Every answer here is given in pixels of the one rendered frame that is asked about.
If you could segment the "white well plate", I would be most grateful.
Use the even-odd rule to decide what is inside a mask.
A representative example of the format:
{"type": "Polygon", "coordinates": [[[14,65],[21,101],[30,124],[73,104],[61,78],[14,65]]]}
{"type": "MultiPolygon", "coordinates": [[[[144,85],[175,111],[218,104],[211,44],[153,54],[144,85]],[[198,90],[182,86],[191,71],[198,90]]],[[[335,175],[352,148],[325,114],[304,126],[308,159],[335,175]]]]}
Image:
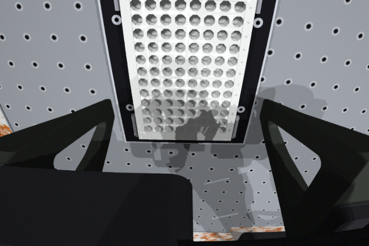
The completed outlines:
{"type": "Polygon", "coordinates": [[[139,139],[231,141],[257,0],[119,1],[139,139]]]}

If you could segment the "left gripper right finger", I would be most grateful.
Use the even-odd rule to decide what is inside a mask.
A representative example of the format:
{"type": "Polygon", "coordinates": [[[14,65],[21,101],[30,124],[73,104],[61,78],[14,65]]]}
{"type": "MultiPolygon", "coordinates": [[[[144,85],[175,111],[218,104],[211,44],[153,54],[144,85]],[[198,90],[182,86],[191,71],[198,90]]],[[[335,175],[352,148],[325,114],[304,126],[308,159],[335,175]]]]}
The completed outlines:
{"type": "Polygon", "coordinates": [[[369,202],[369,135],[264,99],[260,122],[286,237],[310,235],[336,207],[369,202]],[[278,126],[316,153],[307,186],[278,126]]]}

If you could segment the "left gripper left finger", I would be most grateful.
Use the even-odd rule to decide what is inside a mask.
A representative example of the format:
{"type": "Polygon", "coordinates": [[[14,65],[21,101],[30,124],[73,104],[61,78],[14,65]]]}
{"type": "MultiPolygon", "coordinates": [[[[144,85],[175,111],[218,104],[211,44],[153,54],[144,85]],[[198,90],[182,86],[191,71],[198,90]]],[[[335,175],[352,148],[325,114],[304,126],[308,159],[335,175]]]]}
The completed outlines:
{"type": "Polygon", "coordinates": [[[76,171],[102,172],[114,119],[111,100],[105,99],[73,113],[2,136],[0,163],[55,170],[55,156],[97,126],[76,171]]]}

